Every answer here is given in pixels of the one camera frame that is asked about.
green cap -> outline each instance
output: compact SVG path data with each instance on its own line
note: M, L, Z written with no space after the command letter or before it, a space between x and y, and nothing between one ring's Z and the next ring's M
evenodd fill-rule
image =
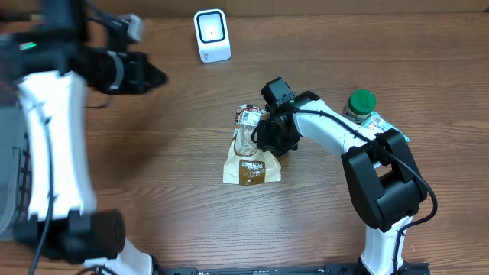
M368 115L375 108L375 95L367 89L359 89L351 94L348 107L356 115Z

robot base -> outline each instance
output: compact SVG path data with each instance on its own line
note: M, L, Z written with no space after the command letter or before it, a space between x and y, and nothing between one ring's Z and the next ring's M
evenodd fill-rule
M428 264L410 264L404 261L396 275L430 275ZM257 267L217 270L196 268L160 269L158 275L371 275L364 268L361 258L356 264L326 264L324 267Z
M326 264L324 267L325 275L371 275L358 258L356 264ZM428 263L410 264L404 261L396 275L430 275Z

wooden table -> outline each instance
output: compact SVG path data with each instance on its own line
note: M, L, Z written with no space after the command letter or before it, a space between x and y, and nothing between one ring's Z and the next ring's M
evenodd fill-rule
M404 257L433 274L489 269L489 15L229 18L232 58L202 64L191 19L149 20L144 43L170 82L86 113L86 147L100 209L119 209L128 237L165 267L280 267L352 262L364 246L342 165L302 139L280 158L282 181L222 183L238 105L262 106L282 76L339 111L371 89L411 138L439 200L409 230ZM97 93L89 104L103 102ZM426 200L418 218L431 209ZM0 245L0 273L23 274L31 253ZM39 264L39 274L79 267Z

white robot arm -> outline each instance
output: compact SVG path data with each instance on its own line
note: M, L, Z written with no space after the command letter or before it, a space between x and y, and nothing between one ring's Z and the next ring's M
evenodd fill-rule
M331 110L312 92L296 95L281 78L269 82L261 94L271 114L255 129L252 139L257 147L280 156L296 150L300 138L311 138L342 159L351 201L367 223L365 248L356 269L360 268L362 274L392 274L398 231L411 223L419 204L426 198L424 186L398 163L392 163L393 170L380 178L374 170L382 163L391 164L372 145L379 143L419 174L401 133L390 131L376 135ZM401 255L404 236L396 253L397 268L403 269L406 268Z
M14 224L15 240L36 249L30 273L42 254L119 274L157 274L156 261L125 239L120 212L97 212L84 127L87 85L109 95L143 94L166 81L144 53L127 51L144 24L135 15L113 18L90 5L108 28L108 46L92 49L85 46L83 0L42 4L44 24L10 37L33 173L29 219Z
M349 121L340 114L331 110L330 107L322 100L311 101L299 107L300 110L321 111L334 115L342 120L351 128L360 132L365 137L375 140L376 132L364 128L354 122ZM311 138L321 144L326 150L341 158L341 155L348 152L352 147L362 147L366 144L360 138L355 137L350 131L346 130L336 121L325 116L296 113L293 115L293 120L297 127L297 131L305 138ZM394 246L396 242L397 232L401 227L410 223L413 220L412 216L406 216L392 225L392 228L386 232L382 232L379 228L373 229L367 225L367 233L365 238L365 249L361 254L361 262L370 274L375 275L390 275L393 273L392 259L394 255ZM403 243L404 237L401 237L399 251L397 254L398 267L403 266Z

brown paper bag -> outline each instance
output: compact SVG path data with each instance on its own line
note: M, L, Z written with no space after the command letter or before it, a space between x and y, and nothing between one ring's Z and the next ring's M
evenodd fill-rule
M223 182L240 185L276 182L281 166L270 152L258 150L251 134L261 119L270 113L252 105L241 105L236 111L235 132L224 164Z

